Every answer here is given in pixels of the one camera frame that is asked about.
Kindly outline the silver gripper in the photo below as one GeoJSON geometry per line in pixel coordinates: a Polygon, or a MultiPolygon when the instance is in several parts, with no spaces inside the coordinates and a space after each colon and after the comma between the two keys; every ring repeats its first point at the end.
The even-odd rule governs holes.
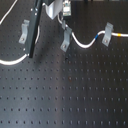
{"type": "MultiPolygon", "coordinates": [[[[28,33],[28,51],[29,57],[33,57],[34,47],[35,47],[35,40],[37,36],[37,30],[42,10],[42,3],[43,0],[36,0],[31,20],[29,26],[29,33],[28,33]]],[[[46,5],[46,13],[51,18],[54,19],[59,13],[62,13],[64,17],[71,15],[71,1],[70,0],[54,0],[50,5],[46,5]]],[[[62,28],[66,29],[66,21],[62,18],[62,28]]]]}

